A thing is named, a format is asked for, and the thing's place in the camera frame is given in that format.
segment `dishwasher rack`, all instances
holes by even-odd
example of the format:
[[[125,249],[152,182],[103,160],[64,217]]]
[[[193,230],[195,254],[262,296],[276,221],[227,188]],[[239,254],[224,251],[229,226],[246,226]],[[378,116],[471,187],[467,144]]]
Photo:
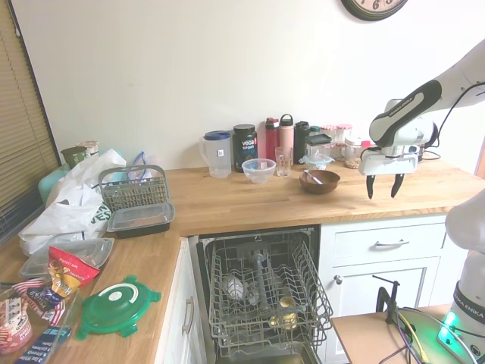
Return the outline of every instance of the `dishwasher rack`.
[[[333,310],[304,236],[213,245],[209,324],[222,356],[302,344],[316,351],[326,340]]]

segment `cabinet door handle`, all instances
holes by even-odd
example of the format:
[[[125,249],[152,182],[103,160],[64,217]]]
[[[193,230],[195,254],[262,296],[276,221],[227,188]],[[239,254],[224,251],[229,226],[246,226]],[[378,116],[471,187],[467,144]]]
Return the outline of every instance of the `cabinet door handle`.
[[[335,283],[337,283],[339,286],[343,283],[343,278],[339,275],[336,275],[335,277],[333,277],[333,279],[335,280]]]
[[[189,306],[191,306],[191,310],[190,310],[190,314],[189,314],[189,323],[187,325],[185,325],[185,322],[184,322],[184,325],[182,326],[182,333],[186,332],[187,334],[190,332],[190,329],[192,328],[192,323],[194,321],[194,312],[196,310],[196,308],[194,307],[194,297],[190,297],[189,299],[185,300],[185,317],[187,317],[187,309],[189,308]]]
[[[379,243],[379,241],[376,241],[375,246],[403,246],[406,244],[409,244],[409,242],[401,239],[397,243]]]

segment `black protein container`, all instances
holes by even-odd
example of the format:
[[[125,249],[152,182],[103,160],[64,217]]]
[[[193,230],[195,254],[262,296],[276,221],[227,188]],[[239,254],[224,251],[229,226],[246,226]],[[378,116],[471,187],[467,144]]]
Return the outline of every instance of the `black protein container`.
[[[295,145],[293,147],[293,163],[300,165],[306,151],[305,138],[310,135],[311,128],[306,121],[295,124]]]
[[[258,134],[252,124],[240,124],[233,133],[234,169],[243,171],[243,162],[258,157]]]

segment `window blind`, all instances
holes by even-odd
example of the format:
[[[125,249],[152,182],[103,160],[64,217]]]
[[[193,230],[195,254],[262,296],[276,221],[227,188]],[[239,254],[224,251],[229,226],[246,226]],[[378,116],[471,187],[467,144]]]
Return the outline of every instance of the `window blind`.
[[[0,0],[0,243],[42,206],[37,184],[58,166],[27,53]]]

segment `white wall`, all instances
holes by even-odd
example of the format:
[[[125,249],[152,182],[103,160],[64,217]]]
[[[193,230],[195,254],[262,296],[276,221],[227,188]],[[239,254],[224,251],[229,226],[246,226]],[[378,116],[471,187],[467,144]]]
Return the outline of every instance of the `white wall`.
[[[14,7],[58,148],[98,140],[127,158],[157,154],[166,169],[203,165],[197,143],[207,131],[285,112],[366,133],[387,100],[440,74],[485,33],[483,0],[410,0],[377,23],[356,20],[340,0]],[[443,131],[443,155],[467,171],[484,118],[485,105],[459,109]]]

